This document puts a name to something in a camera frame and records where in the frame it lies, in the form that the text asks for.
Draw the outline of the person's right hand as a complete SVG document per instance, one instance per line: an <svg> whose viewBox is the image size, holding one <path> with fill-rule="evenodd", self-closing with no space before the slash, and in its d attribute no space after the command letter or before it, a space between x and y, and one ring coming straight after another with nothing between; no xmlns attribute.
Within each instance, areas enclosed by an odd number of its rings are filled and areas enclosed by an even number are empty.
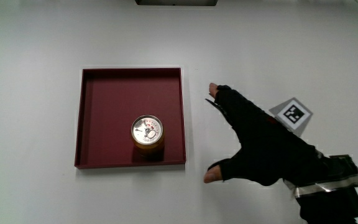
<svg viewBox="0 0 358 224"><path fill-rule="evenodd" d="M295 185L327 171L322 154L275 118L227 85L210 83L209 94L223 111L241 144L232 157L214 163L204 175L210 183L233 178L269 186L278 179Z"/></svg>

